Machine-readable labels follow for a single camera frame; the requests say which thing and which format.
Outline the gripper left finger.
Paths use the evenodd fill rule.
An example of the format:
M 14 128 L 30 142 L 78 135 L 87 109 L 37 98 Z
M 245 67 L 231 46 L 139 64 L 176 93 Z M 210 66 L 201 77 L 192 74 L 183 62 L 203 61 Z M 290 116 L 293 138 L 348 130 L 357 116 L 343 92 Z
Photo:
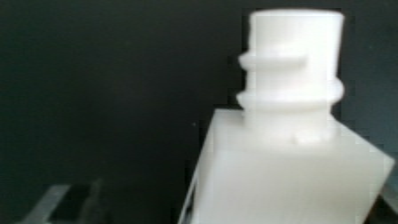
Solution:
M 101 185 L 52 185 L 20 224 L 107 224 Z

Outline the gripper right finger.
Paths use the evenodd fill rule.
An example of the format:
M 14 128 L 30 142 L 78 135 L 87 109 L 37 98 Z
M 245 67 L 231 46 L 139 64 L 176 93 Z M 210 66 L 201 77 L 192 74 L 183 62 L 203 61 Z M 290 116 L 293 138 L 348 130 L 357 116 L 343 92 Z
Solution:
M 368 224 L 398 224 L 398 191 L 389 186 L 382 189 Z

